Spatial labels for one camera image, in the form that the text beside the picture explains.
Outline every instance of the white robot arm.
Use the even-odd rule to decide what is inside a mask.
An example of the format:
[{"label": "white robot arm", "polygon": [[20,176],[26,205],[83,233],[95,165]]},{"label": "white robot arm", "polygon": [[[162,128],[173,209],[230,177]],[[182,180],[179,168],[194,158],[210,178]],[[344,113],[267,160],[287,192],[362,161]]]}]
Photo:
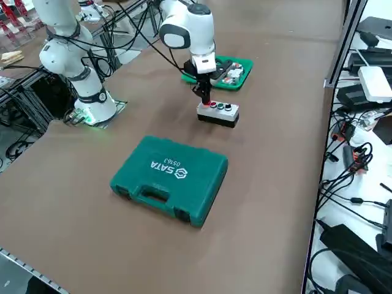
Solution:
[{"label": "white robot arm", "polygon": [[32,2],[40,19],[55,30],[55,33],[47,30],[50,40],[39,55],[42,65],[50,72],[65,76],[72,83],[78,93],[75,108],[87,115],[87,124],[94,125],[113,117],[116,114],[114,100],[103,87],[96,71],[81,62],[91,48],[85,43],[92,43],[92,35],[76,20],[70,1]]},{"label": "white robot arm", "polygon": [[165,12],[166,19],[159,28],[159,37],[168,48],[189,49],[190,60],[184,70],[197,80],[192,89],[202,98],[204,105],[210,103],[210,91],[232,68],[227,61],[216,65],[214,18],[203,4],[189,4],[183,0],[155,0]]},{"label": "white robot arm", "polygon": [[162,42],[172,49],[186,49],[199,74],[216,71],[214,18],[203,4],[164,0],[160,4],[167,17],[159,28]]}]

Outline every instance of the power adapter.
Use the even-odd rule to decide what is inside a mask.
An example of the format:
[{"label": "power adapter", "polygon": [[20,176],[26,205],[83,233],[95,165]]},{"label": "power adapter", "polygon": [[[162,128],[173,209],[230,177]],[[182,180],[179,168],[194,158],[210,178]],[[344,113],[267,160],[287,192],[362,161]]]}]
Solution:
[{"label": "power adapter", "polygon": [[392,90],[379,66],[362,66],[358,71],[366,99],[371,102],[391,102]]},{"label": "power adapter", "polygon": [[392,200],[389,200],[386,204],[388,207],[385,208],[383,225],[387,229],[382,230],[383,241],[381,246],[388,251],[392,251]]},{"label": "power adapter", "polygon": [[330,227],[317,220],[324,228],[320,241],[344,263],[372,293],[390,294],[392,263],[365,243],[347,226]]}]

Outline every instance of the brown table surface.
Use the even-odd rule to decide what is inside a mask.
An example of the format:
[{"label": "brown table surface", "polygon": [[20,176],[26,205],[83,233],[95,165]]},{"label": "brown table surface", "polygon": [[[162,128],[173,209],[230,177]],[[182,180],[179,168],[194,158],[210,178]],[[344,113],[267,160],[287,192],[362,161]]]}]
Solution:
[{"label": "brown table surface", "polygon": [[[39,53],[43,48],[43,42],[47,38],[47,33],[45,28],[40,28],[37,31],[34,31],[33,34],[36,38],[29,43],[22,45],[20,48],[17,48],[15,51],[21,50],[24,58],[18,62],[13,63],[13,66],[32,66],[32,67],[40,67],[41,61],[39,59]],[[3,77],[9,78],[23,78],[27,74],[34,71],[34,69],[7,69],[0,71],[0,75]]]},{"label": "brown table surface", "polygon": [[[207,4],[217,52],[254,61],[239,92],[212,93],[240,105],[235,129],[199,122],[200,99],[149,49],[107,81],[129,102],[107,130],[53,122],[0,177],[0,245],[71,293],[300,291],[330,111],[323,78],[342,3]],[[145,135],[228,156],[202,229],[111,192]]]}]

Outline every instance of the wire bundle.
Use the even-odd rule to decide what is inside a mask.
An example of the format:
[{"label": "wire bundle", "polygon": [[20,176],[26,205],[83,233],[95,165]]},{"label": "wire bundle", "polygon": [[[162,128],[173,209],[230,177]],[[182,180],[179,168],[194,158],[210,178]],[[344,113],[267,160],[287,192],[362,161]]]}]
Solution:
[{"label": "wire bundle", "polygon": [[[325,189],[324,192],[321,193],[322,197],[320,198],[320,200],[317,203],[317,206],[318,206],[317,212],[319,212],[320,209],[327,203],[327,201],[329,199],[331,199],[331,196],[333,194],[335,194],[337,191],[351,185],[357,171],[361,170],[362,168],[367,166],[367,164],[369,164],[373,159],[373,146],[369,142],[366,142],[365,144],[362,144],[361,146],[356,147],[354,149],[354,152],[358,153],[358,158],[360,159],[359,164],[358,164],[358,161],[354,160],[337,178],[334,178],[332,180],[323,181],[320,183],[320,189],[325,189],[326,185],[329,185],[329,186],[327,189]],[[338,187],[340,184],[342,184],[344,181],[346,181],[349,178],[350,178],[349,183],[347,183],[341,187]]]}]

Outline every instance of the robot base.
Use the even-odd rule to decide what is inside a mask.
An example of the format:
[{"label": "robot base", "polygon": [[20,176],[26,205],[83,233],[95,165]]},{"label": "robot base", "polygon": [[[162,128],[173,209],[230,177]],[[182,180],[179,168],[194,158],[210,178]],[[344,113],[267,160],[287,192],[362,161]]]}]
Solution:
[{"label": "robot base", "polygon": [[80,100],[76,100],[75,109],[80,109],[86,115],[85,124],[93,126],[97,123],[107,121],[116,114],[116,102],[111,98],[108,91],[106,95],[107,99],[104,103],[83,103]]},{"label": "robot base", "polygon": [[199,121],[234,128],[239,120],[239,106],[211,101],[210,105],[200,103],[197,107]]}]

